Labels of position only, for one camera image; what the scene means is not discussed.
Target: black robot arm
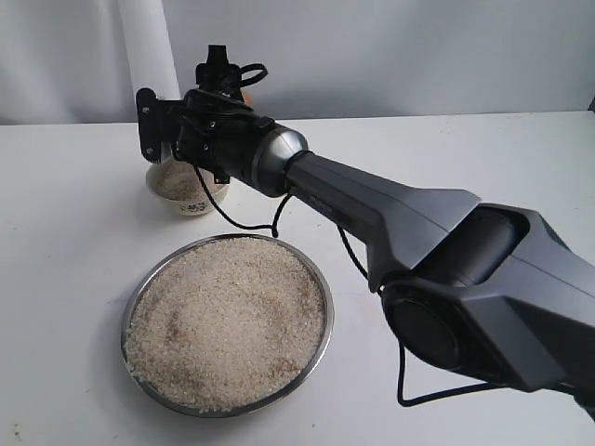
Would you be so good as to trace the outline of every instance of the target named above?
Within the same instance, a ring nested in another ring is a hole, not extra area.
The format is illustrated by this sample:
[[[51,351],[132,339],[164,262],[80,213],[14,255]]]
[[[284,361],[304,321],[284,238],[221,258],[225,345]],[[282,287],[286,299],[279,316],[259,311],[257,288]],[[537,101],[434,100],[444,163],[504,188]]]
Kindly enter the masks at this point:
[[[146,98],[154,100],[151,90],[139,92],[139,113]],[[595,268],[540,214],[327,160],[299,132],[221,95],[191,90],[165,105],[157,110],[177,126],[175,158],[217,181],[290,193],[365,243],[369,288],[421,360],[497,386],[565,392],[588,412],[595,406]],[[143,115],[141,135],[150,124]],[[142,138],[141,148],[160,161]]]

